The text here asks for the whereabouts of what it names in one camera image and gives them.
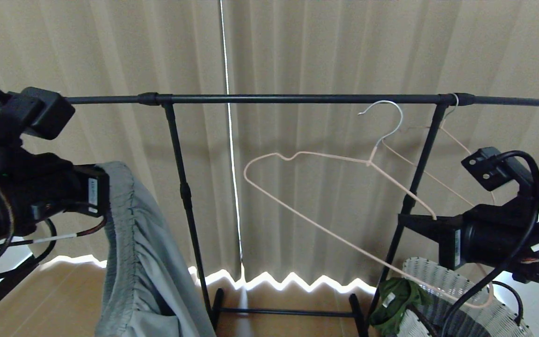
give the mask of curtain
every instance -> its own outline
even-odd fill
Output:
[[[239,94],[435,94],[539,98],[539,1],[223,1],[229,90]],[[403,105],[387,139],[417,162],[434,106]],[[363,105],[237,105],[232,117],[246,278],[291,271],[375,284],[381,266],[314,228],[242,179],[251,159],[296,151],[368,159],[398,113]],[[539,108],[460,107],[445,128],[471,151],[521,149],[539,163]],[[443,132],[427,171],[473,203],[488,193],[464,171],[466,153]],[[408,186],[413,167],[382,147],[375,163]],[[378,256],[385,256],[404,193],[363,164],[301,156],[267,158],[250,178],[274,196]],[[509,200],[516,186],[495,192]],[[469,208],[424,176],[419,196],[439,215]],[[415,213],[426,214],[420,205]],[[395,263],[437,260],[437,245],[406,230]],[[464,274],[480,277],[472,266]]]
[[[225,94],[220,27],[215,1],[0,1],[0,88],[19,92],[35,86],[64,96]],[[238,278],[226,107],[175,109],[205,270],[226,269]],[[25,147],[74,164],[126,162],[156,198],[193,266],[163,109],[124,104],[78,105],[76,110],[55,141],[28,136]],[[53,220],[60,234],[96,222],[75,214]],[[52,256],[93,254],[104,260],[107,249],[101,231],[58,242]]]

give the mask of curtain fold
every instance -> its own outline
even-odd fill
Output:
[[[225,94],[219,3],[214,1],[0,1],[0,88],[64,96]],[[152,192],[189,266],[195,264],[161,107],[77,105],[55,141],[23,137],[34,153],[75,164],[126,162]],[[178,132],[204,266],[240,275],[226,107],[176,105]],[[54,217],[60,233],[94,220]],[[60,241],[55,255],[107,256],[102,233]]]
[[[539,98],[539,2],[225,0],[231,92],[242,94],[434,94]],[[280,207],[242,179],[251,159],[270,152],[317,151],[367,159],[394,128],[392,106],[357,116],[361,105],[233,105],[235,166],[246,278],[291,271],[312,283],[374,284],[381,266]],[[400,132],[387,139],[417,161],[434,106],[404,105]],[[522,149],[539,163],[539,108],[460,107],[446,128],[472,151]],[[460,166],[466,153],[440,133],[427,170],[474,203],[488,193]],[[404,185],[413,168],[380,148],[375,162]],[[362,164],[301,156],[267,158],[253,181],[326,228],[385,256],[404,193]],[[498,203],[516,193],[497,190]],[[424,177],[419,196],[440,215],[469,208]],[[426,214],[417,205],[415,213]],[[437,260],[437,245],[407,230],[395,262]],[[480,277],[472,266],[462,272]]]

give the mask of hanger hook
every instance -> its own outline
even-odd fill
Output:
[[[453,107],[453,109],[449,112],[446,113],[446,115],[442,118],[442,121],[444,121],[451,113],[453,113],[453,111],[456,110],[456,108],[459,106],[459,97],[454,93],[454,92],[451,92],[451,95],[454,96],[457,100],[457,103],[455,104],[455,107]]]
[[[374,105],[376,105],[376,104],[382,104],[382,103],[394,105],[394,106],[398,109],[398,113],[401,114],[401,119],[400,119],[400,121],[398,121],[398,125],[396,126],[396,128],[394,128],[394,130],[392,130],[391,132],[388,132],[387,134],[381,136],[380,139],[378,139],[378,141],[376,142],[376,145],[374,146],[374,148],[378,147],[378,144],[380,144],[381,141],[383,141],[386,137],[388,137],[388,136],[390,136],[391,134],[393,134],[394,132],[396,132],[396,131],[401,127],[401,125],[402,125],[402,119],[403,119],[402,109],[401,109],[401,107],[400,107],[398,104],[396,104],[396,103],[394,103],[394,102],[392,102],[392,101],[381,100],[381,101],[372,103],[372,105],[368,106],[367,109],[365,109],[363,112],[357,113],[357,115],[364,115],[366,112],[370,111],[370,109],[373,108]]]

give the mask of black clothing rack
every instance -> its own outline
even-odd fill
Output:
[[[201,289],[203,291],[203,301],[205,308],[210,316],[214,327],[218,325],[220,312],[233,312],[245,314],[280,314],[280,315],[308,315],[308,316],[329,316],[329,317],[350,317],[355,319],[357,331],[360,337],[368,337],[369,315],[376,309],[380,298],[380,293],[376,292],[369,312],[363,315],[359,301],[355,294],[351,294],[349,302],[351,311],[309,311],[309,310],[280,310],[280,309],[248,309],[248,308],[225,308],[222,306],[223,290],[220,288],[216,292],[213,305],[209,299],[205,273],[203,271],[203,261],[201,259],[201,249],[199,239],[197,238],[197,227],[195,226],[195,217],[193,215],[192,198],[189,184],[186,180],[186,170],[182,160],[182,150],[180,149],[180,140],[178,138],[178,127],[174,113],[174,104],[226,104],[226,103],[248,103],[248,104],[371,104],[380,100],[389,100],[398,104],[434,104],[436,109],[432,115],[432,123],[428,136],[413,175],[413,181],[409,190],[417,194],[417,188],[421,181],[425,166],[430,157],[430,152],[436,140],[439,126],[443,120],[445,110],[451,105],[465,106],[473,104],[490,105],[524,105],[539,107],[539,100],[533,98],[514,98],[514,97],[492,97],[492,96],[474,96],[472,94],[456,93],[439,95],[172,95],[158,94],[156,92],[147,92],[137,96],[88,96],[88,97],[69,97],[67,100],[71,104],[106,104],[106,103],[138,103],[145,105],[161,105],[165,110],[165,115],[169,124],[169,132],[176,157],[178,177],[180,179],[180,196],[186,211],[186,220],[188,222],[190,238],[195,252],[195,262],[197,263],[197,273],[201,279]],[[415,201],[408,195],[402,201],[401,214],[411,214]],[[398,249],[398,244],[402,237],[404,226],[398,224],[391,241],[386,262],[392,263],[394,255]],[[385,267],[382,271],[380,282],[385,281],[388,276],[389,268]]]

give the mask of laundry basket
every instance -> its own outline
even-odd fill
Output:
[[[465,277],[421,257],[409,258],[405,261],[402,269],[406,273],[441,288],[455,297],[462,296],[473,286],[473,282]],[[440,331],[439,328],[444,322],[444,315],[453,301],[425,286],[423,288],[432,297],[432,304],[419,305],[417,309],[436,328],[436,331]],[[483,289],[473,296],[468,303],[479,305],[487,299],[488,291]],[[514,312],[511,312],[496,299],[488,307],[482,309],[469,308],[463,305],[452,318],[447,337],[532,337],[533,333],[524,322],[517,326],[515,323],[516,316]],[[428,329],[421,323],[417,315],[410,310],[406,310],[397,336],[426,337],[429,335]]]

